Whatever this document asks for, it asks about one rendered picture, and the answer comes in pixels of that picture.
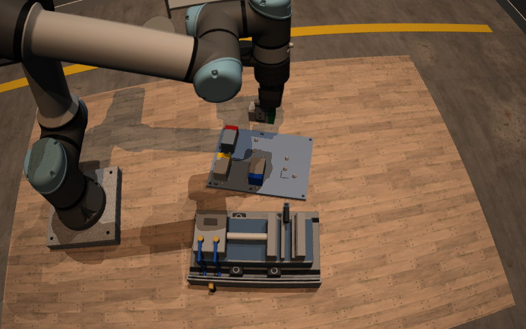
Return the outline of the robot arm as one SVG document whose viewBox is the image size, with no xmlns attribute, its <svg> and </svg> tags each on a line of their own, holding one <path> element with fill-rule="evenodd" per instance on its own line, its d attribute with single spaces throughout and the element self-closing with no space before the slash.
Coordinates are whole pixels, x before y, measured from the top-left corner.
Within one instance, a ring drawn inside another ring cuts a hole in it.
<svg viewBox="0 0 526 329">
<path fill-rule="evenodd" d="M 242 86 L 239 38 L 282 48 L 291 16 L 290 0 L 205 3 L 187 9 L 183 35 L 55 12 L 53 0 L 0 0 L 0 57 L 21 62 L 38 105 L 28 182 L 71 230 L 92 227 L 105 210 L 103 188 L 78 167 L 88 109 L 69 92 L 61 62 L 190 83 L 204 101 L 221 103 Z"/>
</svg>

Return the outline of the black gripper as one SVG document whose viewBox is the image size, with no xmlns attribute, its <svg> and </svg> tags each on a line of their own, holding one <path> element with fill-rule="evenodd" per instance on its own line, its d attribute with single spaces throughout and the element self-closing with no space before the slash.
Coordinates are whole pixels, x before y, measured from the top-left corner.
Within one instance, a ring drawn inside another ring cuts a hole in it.
<svg viewBox="0 0 526 329">
<path fill-rule="evenodd" d="M 242 66 L 254 67 L 259 99 L 255 99 L 255 119 L 264 120 L 265 107 L 278 108 L 284 84 L 290 77 L 290 48 L 293 43 L 279 49 L 256 47 L 252 40 L 239 40 Z"/>
</svg>

